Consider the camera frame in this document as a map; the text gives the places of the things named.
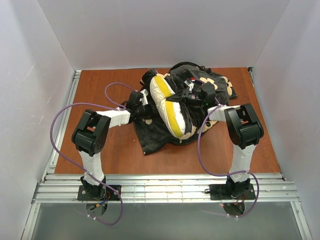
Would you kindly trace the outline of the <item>white pillow with yellow edge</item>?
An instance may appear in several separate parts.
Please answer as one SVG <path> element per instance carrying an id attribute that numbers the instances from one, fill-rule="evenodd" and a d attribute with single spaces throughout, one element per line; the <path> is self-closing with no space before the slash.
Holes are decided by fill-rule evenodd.
<path id="1" fill-rule="evenodd" d="M 160 75 L 154 76 L 149 84 L 149 92 L 156 109 L 173 137 L 182 139 L 186 131 L 186 123 L 178 102 L 167 100 L 175 94 L 167 81 Z"/>

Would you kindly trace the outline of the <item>black floral plush pillowcase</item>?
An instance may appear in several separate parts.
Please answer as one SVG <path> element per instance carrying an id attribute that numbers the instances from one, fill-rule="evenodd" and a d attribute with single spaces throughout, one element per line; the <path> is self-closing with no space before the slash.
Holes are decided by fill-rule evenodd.
<path id="1" fill-rule="evenodd" d="M 175 94 L 186 88 L 185 80 L 194 78 L 195 87 L 193 91 L 199 90 L 205 83 L 211 83 L 214 86 L 218 102 L 223 106 L 229 105 L 230 100 L 238 97 L 233 84 L 226 76 L 192 62 L 180 62 L 174 65 L 166 74 L 160 74 L 156 69 L 152 68 L 141 77 L 140 83 L 142 87 L 140 91 L 143 89 L 148 90 L 149 97 L 147 99 L 155 107 L 156 104 L 150 94 L 150 81 L 156 75 L 162 76 Z M 208 113 L 203 107 L 183 102 L 179 102 L 179 104 L 186 123 L 185 135 L 182 139 L 173 137 L 157 109 L 156 116 L 140 118 L 133 122 L 144 155 L 153 154 L 168 143 L 177 146 L 193 143 L 197 140 L 199 133 L 206 132 L 216 124 L 215 120 L 205 120 Z"/>

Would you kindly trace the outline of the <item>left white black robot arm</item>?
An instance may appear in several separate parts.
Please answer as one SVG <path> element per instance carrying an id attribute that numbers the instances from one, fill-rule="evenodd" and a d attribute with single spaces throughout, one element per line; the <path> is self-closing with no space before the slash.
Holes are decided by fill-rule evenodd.
<path id="1" fill-rule="evenodd" d="M 84 111 L 71 141 L 75 144 L 85 169 L 84 176 L 80 179 L 81 183 L 92 198 L 101 199 L 106 195 L 101 151 L 105 146 L 109 129 L 157 114 L 156 107 L 148 99 L 149 96 L 147 90 L 133 91 L 124 106 L 116 110 Z"/>

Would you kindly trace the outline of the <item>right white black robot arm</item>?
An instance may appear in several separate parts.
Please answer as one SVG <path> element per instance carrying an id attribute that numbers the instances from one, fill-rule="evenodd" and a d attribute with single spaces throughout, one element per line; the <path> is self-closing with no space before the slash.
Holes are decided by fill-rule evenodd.
<path id="1" fill-rule="evenodd" d="M 254 150 L 264 136 L 263 126 L 250 103 L 237 106 L 221 105 L 216 97 L 214 86 L 206 82 L 198 90 L 187 87 L 167 97 L 168 102 L 185 103 L 203 107 L 207 116 L 205 120 L 225 122 L 228 135 L 233 143 L 231 168 L 224 184 L 211 184 L 204 191 L 211 200 L 249 199 L 257 200 L 259 184 L 252 184 L 255 175 L 250 172 Z"/>

